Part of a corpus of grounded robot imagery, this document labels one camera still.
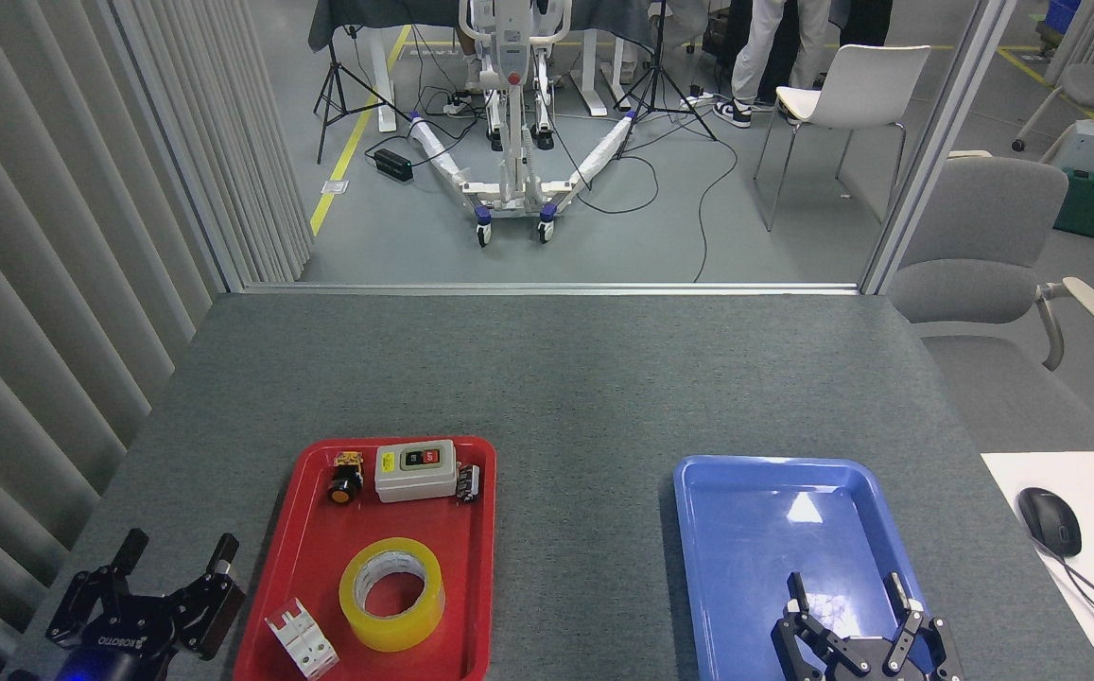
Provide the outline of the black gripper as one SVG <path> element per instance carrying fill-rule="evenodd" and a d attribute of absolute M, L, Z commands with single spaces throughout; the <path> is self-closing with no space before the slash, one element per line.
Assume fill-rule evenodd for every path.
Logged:
<path fill-rule="evenodd" d="M 898 628 L 894 638 L 843 639 L 811 615 L 807 592 L 801 574 L 792 572 L 785 579 L 790 595 L 783 616 L 772 630 L 773 651 L 785 680 L 965 680 L 956 642 L 945 617 L 929 615 L 922 603 L 910 598 L 897 572 L 885 577 L 885 591 Z M 921 639 L 928 648 L 931 672 L 911 663 L 915 642 Z M 805 643 L 825 663 L 821 672 L 800 653 Z"/>
<path fill-rule="evenodd" d="M 68 582 L 45 638 L 67 651 L 59 680 L 163 680 L 175 638 L 202 660 L 219 653 L 245 595 L 231 574 L 238 539 L 218 539 L 202 576 L 168 598 L 132 596 L 128 577 L 148 535 L 128 530 L 109 564 Z"/>

